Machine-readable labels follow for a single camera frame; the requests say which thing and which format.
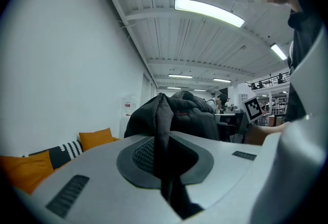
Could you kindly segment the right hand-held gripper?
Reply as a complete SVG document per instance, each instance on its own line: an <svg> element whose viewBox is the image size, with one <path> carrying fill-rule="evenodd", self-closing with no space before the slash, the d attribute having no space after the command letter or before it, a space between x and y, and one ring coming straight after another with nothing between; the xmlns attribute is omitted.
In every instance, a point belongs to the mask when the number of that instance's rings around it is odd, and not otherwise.
<svg viewBox="0 0 328 224"><path fill-rule="evenodd" d="M263 110L256 96L246 99L241 103L243 116L238 133L245 135L249 125L263 116Z"/></svg>

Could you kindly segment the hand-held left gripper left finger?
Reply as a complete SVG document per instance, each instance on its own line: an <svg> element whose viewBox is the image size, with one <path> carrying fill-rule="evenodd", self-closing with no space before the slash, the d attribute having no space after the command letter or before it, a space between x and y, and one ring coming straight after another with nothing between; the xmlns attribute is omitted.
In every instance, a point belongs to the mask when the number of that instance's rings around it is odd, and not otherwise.
<svg viewBox="0 0 328 224"><path fill-rule="evenodd" d="M64 218L68 223L180 223L182 219L157 189L142 189L118 171L120 151L145 137L128 137L92 148L44 180L32 199L45 207L75 175L89 181Z"/></svg>

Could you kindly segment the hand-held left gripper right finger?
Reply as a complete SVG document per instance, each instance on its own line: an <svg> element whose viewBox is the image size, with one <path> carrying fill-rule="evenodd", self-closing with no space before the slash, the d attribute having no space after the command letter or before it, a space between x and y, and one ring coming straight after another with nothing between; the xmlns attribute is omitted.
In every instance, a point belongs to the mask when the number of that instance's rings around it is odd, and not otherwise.
<svg viewBox="0 0 328 224"><path fill-rule="evenodd" d="M174 131L174 136L208 150L214 158L202 183L188 185L203 211L183 223L252 223L255 201L269 175L269 140L262 146L209 140Z"/></svg>

